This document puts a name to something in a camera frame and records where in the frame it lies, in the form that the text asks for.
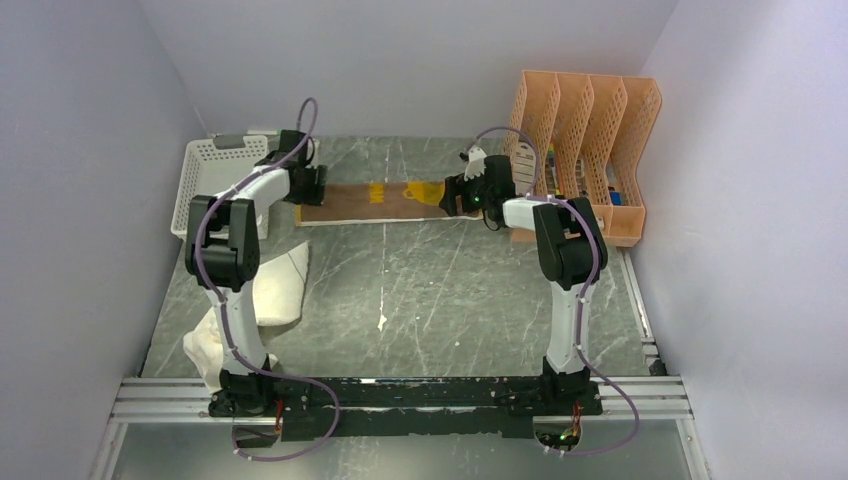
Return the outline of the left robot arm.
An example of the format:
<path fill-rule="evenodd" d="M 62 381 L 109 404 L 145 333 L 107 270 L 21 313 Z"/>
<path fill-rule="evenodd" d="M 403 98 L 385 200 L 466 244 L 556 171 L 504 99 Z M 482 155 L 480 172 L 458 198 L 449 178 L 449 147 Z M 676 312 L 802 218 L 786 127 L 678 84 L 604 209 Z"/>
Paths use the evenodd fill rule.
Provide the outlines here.
<path fill-rule="evenodd" d="M 313 149 L 310 134 L 283 130 L 277 148 L 244 178 L 189 204 L 185 265 L 210 300 L 220 336 L 221 359 L 209 370 L 213 417 L 261 416 L 279 404 L 253 305 L 260 268 L 257 217 L 277 201 L 322 203 L 327 169 L 313 165 Z"/>

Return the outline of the yellow brown bear towel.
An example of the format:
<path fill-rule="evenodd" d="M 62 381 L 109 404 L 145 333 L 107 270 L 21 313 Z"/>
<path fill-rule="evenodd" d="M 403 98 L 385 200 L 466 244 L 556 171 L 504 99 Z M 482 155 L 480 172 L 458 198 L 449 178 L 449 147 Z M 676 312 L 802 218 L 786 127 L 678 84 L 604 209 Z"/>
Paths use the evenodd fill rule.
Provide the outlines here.
<path fill-rule="evenodd" d="M 330 184 L 320 206 L 295 208 L 294 223 L 307 227 L 481 219 L 479 212 L 449 216 L 439 207 L 443 194 L 442 182 Z"/>

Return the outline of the cream white towel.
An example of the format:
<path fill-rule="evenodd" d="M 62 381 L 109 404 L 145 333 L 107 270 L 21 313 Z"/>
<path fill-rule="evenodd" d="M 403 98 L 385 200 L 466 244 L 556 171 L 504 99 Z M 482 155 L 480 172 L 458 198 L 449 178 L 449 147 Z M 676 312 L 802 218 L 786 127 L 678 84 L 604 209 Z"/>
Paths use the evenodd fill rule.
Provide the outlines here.
<path fill-rule="evenodd" d="M 286 326 L 301 317 L 309 254 L 310 243 L 304 241 L 260 265 L 253 284 L 259 327 Z M 183 336 L 183 351 L 196 367 L 208 392 L 220 391 L 224 349 L 213 309 Z"/>

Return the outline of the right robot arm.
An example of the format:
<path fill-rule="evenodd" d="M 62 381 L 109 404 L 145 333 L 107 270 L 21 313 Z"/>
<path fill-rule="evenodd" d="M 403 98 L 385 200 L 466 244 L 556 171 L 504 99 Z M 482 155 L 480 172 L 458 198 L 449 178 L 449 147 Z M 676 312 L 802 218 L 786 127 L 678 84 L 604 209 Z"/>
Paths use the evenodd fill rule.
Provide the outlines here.
<path fill-rule="evenodd" d="M 444 181 L 440 208 L 450 217 L 478 213 L 493 230 L 533 233 L 540 270 L 552 293 L 542 373 L 527 390 L 496 395 L 496 403 L 522 416 L 591 413 L 598 388 L 585 349 L 586 322 L 607 257 L 590 202 L 518 195 L 505 155 L 473 149 L 462 158 L 464 171 Z"/>

